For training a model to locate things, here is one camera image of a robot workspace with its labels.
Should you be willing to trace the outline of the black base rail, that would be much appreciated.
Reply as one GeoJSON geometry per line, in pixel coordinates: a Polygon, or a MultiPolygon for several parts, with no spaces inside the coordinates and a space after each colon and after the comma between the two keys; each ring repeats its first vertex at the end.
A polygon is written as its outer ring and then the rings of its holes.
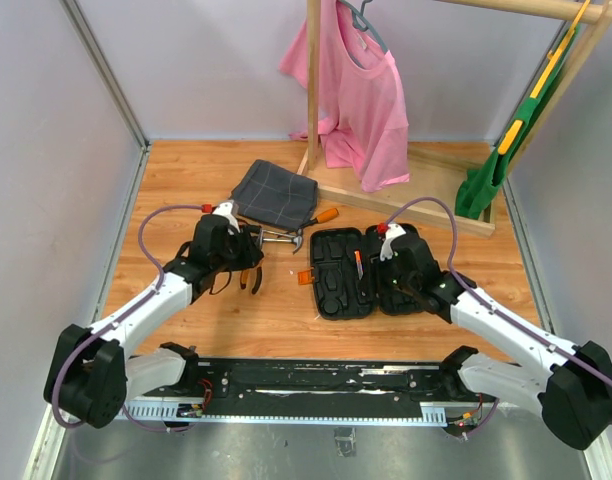
{"type": "Polygon", "coordinates": [[[128,403],[165,422],[444,425],[444,410],[490,405],[447,389],[434,362],[202,358],[184,393],[158,387],[128,403]]]}

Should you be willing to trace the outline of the orange black screwdriver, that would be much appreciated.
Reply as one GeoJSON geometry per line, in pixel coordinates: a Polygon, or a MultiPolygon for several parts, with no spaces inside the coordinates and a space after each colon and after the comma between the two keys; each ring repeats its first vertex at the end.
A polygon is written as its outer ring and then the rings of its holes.
{"type": "Polygon", "coordinates": [[[305,228],[329,222],[339,216],[339,210],[337,208],[330,208],[316,215],[315,217],[304,222],[300,227],[297,228],[296,232],[302,234],[305,228]]]}

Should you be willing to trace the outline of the green garment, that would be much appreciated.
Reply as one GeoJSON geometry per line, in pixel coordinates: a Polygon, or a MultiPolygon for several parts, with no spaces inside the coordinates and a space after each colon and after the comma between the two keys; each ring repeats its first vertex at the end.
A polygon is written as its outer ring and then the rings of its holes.
{"type": "Polygon", "coordinates": [[[537,106],[527,129],[519,137],[519,145],[513,147],[507,155],[499,155],[496,147],[482,167],[467,172],[467,178],[462,182],[457,192],[455,200],[456,215],[476,220],[489,207],[507,177],[512,159],[550,100],[554,90],[553,83],[560,75],[560,70],[537,106]]]}

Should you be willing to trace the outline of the yellow clothes hanger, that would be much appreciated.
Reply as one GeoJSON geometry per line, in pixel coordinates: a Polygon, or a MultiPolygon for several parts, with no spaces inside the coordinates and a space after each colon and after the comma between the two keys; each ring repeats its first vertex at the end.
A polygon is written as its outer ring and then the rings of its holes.
{"type": "Polygon", "coordinates": [[[512,124],[507,129],[506,133],[504,134],[503,138],[501,139],[499,145],[496,148],[496,151],[499,155],[507,155],[513,147],[519,145],[519,137],[527,129],[528,124],[532,119],[537,106],[543,99],[549,86],[554,81],[555,76],[559,73],[559,70],[570,48],[570,45],[573,43],[577,35],[578,24],[580,23],[581,18],[590,3],[590,0],[585,0],[582,2],[579,11],[577,12],[575,18],[572,20],[566,33],[561,38],[560,43],[557,45],[556,48],[548,52],[548,63],[546,64],[541,75],[535,82],[535,85],[533,86],[533,89],[528,95],[528,97],[518,107],[516,116],[513,119],[512,124]]]}

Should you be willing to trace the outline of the grey folded cloth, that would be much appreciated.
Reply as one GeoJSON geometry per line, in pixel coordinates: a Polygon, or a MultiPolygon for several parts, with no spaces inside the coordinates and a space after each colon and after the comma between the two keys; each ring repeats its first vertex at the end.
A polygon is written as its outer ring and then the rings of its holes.
{"type": "Polygon", "coordinates": [[[318,183],[272,162],[257,159],[230,198],[240,216],[286,230],[311,219],[318,203],[318,183]]]}

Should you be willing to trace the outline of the black plastic tool case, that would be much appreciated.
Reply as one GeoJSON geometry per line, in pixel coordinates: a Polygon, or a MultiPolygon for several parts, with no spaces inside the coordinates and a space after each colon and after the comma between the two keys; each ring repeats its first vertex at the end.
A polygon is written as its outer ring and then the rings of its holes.
{"type": "MultiPolygon", "coordinates": [[[[402,227],[406,231],[403,237],[420,237],[413,225],[404,223],[402,227]]],[[[376,225],[364,231],[346,227],[312,234],[310,268],[298,274],[298,283],[313,287],[315,304],[322,318],[331,321],[361,319],[380,310],[377,263],[383,239],[376,225]],[[357,275],[355,250],[359,250],[363,257],[362,280],[357,275]]],[[[402,316],[415,313],[384,314],[402,316]]]]}

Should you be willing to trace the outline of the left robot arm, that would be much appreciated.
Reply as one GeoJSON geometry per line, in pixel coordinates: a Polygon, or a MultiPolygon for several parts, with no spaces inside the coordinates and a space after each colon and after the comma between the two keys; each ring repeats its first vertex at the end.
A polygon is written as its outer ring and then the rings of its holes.
{"type": "Polygon", "coordinates": [[[237,226],[207,214],[193,238],[161,266],[154,282],[121,309],[84,328],[72,324],[58,340],[43,397],[53,413],[66,412],[94,428],[108,425],[133,398],[160,387],[186,396],[202,383],[198,355],[173,342],[136,355],[161,324],[213,294],[216,277],[258,266],[263,253],[255,226],[237,226]]]}

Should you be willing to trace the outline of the pink t-shirt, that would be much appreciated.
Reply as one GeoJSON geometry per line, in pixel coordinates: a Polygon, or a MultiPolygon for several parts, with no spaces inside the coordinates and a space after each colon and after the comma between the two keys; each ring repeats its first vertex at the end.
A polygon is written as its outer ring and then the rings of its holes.
{"type": "Polygon", "coordinates": [[[350,8],[320,12],[318,133],[331,168],[351,168],[365,192],[410,179],[405,95],[391,52],[353,25],[350,8]]]}

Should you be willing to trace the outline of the orange utility knife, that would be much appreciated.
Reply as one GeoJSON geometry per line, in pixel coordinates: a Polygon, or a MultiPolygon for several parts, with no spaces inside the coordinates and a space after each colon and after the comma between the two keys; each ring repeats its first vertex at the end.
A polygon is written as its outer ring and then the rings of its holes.
{"type": "Polygon", "coordinates": [[[354,259],[355,259],[355,263],[356,263],[356,269],[357,269],[357,275],[358,275],[358,279],[362,280],[364,277],[364,266],[363,266],[363,257],[362,254],[359,250],[355,250],[353,252],[354,255],[354,259]]]}

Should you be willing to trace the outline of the orange handled pliers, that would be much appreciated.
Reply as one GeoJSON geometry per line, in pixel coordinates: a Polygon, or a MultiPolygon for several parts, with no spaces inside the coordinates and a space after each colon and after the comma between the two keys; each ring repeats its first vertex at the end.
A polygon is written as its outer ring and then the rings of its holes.
{"type": "Polygon", "coordinates": [[[259,292],[263,279],[263,259],[262,240],[259,236],[252,236],[245,241],[238,257],[241,290],[249,289],[252,295],[259,292]]]}

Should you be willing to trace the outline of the teal clothes hanger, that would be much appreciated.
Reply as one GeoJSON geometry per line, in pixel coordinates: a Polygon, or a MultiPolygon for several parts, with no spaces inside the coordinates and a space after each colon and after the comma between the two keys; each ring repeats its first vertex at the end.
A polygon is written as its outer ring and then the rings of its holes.
{"type": "Polygon", "coordinates": [[[335,3],[336,26],[341,49],[361,72],[376,71],[387,59],[389,48],[376,27],[366,18],[368,1],[359,7],[350,1],[335,3]]]}

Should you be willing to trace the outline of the claw hammer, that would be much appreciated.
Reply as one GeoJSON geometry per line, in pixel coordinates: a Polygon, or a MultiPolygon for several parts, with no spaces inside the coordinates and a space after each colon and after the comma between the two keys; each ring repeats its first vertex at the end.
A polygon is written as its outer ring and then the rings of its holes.
{"type": "Polygon", "coordinates": [[[261,230],[259,243],[286,243],[293,246],[293,253],[296,254],[303,245],[303,236],[300,234],[281,233],[270,230],[261,230]]]}

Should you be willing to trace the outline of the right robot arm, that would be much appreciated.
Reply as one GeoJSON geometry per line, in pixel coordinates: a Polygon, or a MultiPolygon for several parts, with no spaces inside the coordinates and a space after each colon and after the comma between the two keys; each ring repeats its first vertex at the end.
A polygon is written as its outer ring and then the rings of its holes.
{"type": "Polygon", "coordinates": [[[398,224],[378,226],[377,235],[378,271],[390,287],[511,359],[500,362],[460,347],[443,361],[438,377],[446,397],[460,400],[473,392],[511,403],[577,450],[612,425],[612,361],[603,347],[578,345],[531,324],[474,281],[441,269],[426,241],[398,224]]]}

